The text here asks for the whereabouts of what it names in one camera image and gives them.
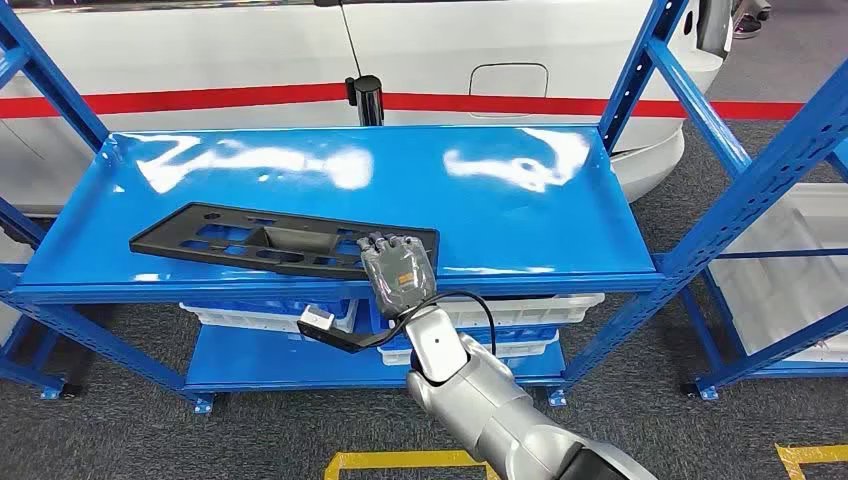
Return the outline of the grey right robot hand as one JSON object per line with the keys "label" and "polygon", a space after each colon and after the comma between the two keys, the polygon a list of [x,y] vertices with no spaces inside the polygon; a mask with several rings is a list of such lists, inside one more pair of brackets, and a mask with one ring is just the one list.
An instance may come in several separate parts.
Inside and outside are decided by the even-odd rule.
{"label": "grey right robot hand", "polygon": [[396,319],[436,293],[436,276],[420,238],[373,232],[356,244],[384,318]]}

